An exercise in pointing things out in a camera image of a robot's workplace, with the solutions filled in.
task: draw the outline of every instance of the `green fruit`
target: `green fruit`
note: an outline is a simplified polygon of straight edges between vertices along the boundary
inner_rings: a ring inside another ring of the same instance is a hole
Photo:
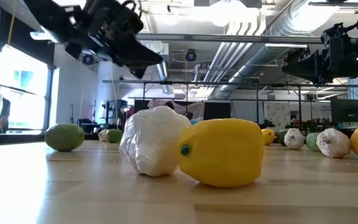
[[[285,134],[287,133],[287,130],[285,131],[280,131],[278,132],[277,134],[277,141],[278,143],[280,143],[281,145],[285,146],[285,143],[284,143],[284,137],[285,137]]]
[[[71,151],[83,142],[84,131],[76,124],[56,124],[45,133],[45,143],[58,151]]]
[[[111,129],[107,132],[107,141],[110,143],[119,143],[121,141],[123,132],[117,129]]]
[[[317,141],[317,136],[320,133],[310,133],[306,136],[306,146],[308,146],[308,148],[310,150],[312,150],[313,152],[319,152],[320,149],[318,148],[316,141]]]

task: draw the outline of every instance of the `wooden tabletop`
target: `wooden tabletop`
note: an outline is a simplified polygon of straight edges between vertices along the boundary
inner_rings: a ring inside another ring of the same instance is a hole
[[[238,189],[179,170],[136,175],[116,144],[73,152],[0,146],[0,223],[358,223],[358,158],[265,147],[262,176]]]

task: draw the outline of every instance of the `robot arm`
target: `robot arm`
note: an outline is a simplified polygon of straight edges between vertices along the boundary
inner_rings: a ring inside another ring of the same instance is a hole
[[[52,0],[24,2],[49,39],[65,44],[66,52],[75,59],[82,51],[91,52],[118,66],[127,66],[137,78],[143,77],[148,66],[162,62],[161,56],[135,37],[143,23],[134,12],[133,0],[123,4],[115,0],[88,0],[84,9],[61,7]]]
[[[353,43],[347,32],[358,29],[358,21],[349,27],[335,24],[321,36],[325,49],[315,51],[310,57],[282,67],[284,73],[304,78],[314,84],[333,82],[339,77],[358,77],[358,38]]]

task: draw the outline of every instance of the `monitor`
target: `monitor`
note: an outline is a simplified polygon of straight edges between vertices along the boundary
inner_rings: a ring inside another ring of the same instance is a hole
[[[331,100],[333,122],[358,122],[358,100]]]

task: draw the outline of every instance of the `white plastic bag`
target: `white plastic bag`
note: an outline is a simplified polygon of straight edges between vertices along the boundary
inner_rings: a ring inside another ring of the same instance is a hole
[[[349,138],[334,128],[325,129],[318,134],[316,144],[320,151],[328,157],[343,158],[351,153]]]
[[[102,142],[106,142],[107,141],[107,132],[109,130],[108,129],[105,129],[105,130],[102,130],[99,132],[98,136],[99,136],[99,140],[102,141]]]
[[[290,128],[284,136],[284,143],[290,149],[300,149],[305,143],[305,137],[296,128]]]
[[[157,177],[178,168],[175,146],[190,121],[167,106],[142,110],[126,122],[119,152],[138,174]]]

